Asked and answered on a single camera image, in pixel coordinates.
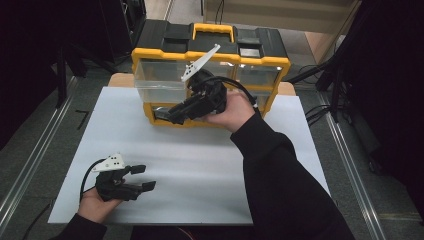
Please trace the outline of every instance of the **black backdrop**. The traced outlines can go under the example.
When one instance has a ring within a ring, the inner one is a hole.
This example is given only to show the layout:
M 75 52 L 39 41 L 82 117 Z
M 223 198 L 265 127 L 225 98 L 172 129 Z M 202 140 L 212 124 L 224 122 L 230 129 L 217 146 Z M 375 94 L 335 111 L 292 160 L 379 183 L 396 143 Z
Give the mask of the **black backdrop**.
M 145 15 L 143 0 L 0 0 L 0 150 L 60 83 L 50 67 L 59 47 L 83 76 L 76 55 L 109 63 L 129 55 Z
M 405 184 L 424 218 L 424 4 L 362 4 L 373 11 L 343 60 L 349 99 L 365 120 L 353 116 L 354 125 L 364 143 L 377 140 L 366 146 L 373 164 Z

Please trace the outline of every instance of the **table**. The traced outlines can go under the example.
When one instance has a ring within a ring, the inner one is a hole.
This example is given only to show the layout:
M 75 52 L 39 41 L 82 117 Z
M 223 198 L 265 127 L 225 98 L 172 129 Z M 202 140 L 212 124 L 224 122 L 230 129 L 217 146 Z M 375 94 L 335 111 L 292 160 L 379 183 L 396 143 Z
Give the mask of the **table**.
M 299 98 L 278 95 L 265 120 L 291 138 L 299 161 L 329 192 Z M 135 88 L 104 87 L 48 222 L 67 223 L 78 209 L 88 167 L 120 152 L 127 165 L 147 166 L 127 183 L 157 184 L 137 201 L 119 205 L 108 223 L 250 225 L 242 156 L 229 137 L 221 128 L 152 126 Z M 89 175 L 86 188 L 96 176 Z
M 204 22 L 215 22 L 221 0 L 204 1 Z M 305 31 L 317 64 L 345 34 L 360 0 L 226 0 L 223 23 Z M 218 12 L 218 23 L 221 11 Z

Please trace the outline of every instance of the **black long sleeve shirt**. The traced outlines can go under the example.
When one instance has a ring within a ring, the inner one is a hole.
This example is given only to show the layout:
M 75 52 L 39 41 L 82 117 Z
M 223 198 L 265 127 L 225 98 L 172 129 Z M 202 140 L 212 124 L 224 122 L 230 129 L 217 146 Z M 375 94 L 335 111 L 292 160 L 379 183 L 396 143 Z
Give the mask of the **black long sleeve shirt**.
M 247 200 L 259 240 L 354 239 L 330 196 L 297 161 L 286 135 L 255 114 L 231 140 L 244 157 Z M 102 239 L 105 231 L 75 215 L 54 239 Z

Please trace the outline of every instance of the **toolbox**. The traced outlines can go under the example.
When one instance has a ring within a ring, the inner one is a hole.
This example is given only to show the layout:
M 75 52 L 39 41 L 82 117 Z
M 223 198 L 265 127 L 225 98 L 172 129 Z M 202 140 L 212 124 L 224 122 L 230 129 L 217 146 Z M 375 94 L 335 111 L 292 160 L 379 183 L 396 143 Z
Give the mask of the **toolbox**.
M 215 76 L 240 82 L 257 98 L 262 116 L 271 109 L 278 85 L 290 68 L 277 29 L 239 29 L 204 23 L 184 25 L 147 19 L 131 56 L 134 84 L 151 124 L 209 126 L 197 119 L 174 125 L 161 115 L 190 96 L 181 76 L 187 65 L 205 55 L 215 44 L 221 47 L 202 68 Z

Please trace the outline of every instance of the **white 3d-printed part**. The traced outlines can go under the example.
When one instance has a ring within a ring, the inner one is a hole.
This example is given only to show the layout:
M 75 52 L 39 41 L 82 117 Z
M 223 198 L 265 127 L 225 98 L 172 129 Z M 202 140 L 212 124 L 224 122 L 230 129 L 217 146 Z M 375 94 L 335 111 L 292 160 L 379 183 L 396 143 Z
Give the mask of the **white 3d-printed part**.
M 108 158 L 106 158 L 106 160 L 104 160 L 103 162 L 98 163 L 96 166 L 93 167 L 91 171 L 104 172 L 104 171 L 119 170 L 124 168 L 125 168 L 125 164 L 121 154 L 115 153 L 109 156 Z
M 211 57 L 218 51 L 220 47 L 220 45 L 215 44 L 215 47 L 212 48 L 209 52 L 207 52 L 201 58 L 197 59 L 194 63 L 190 64 L 190 66 L 187 65 L 186 70 L 181 77 L 181 81 L 185 82 L 195 73 L 197 73 L 203 67 L 203 65 L 205 65 L 209 59 L 211 59 Z

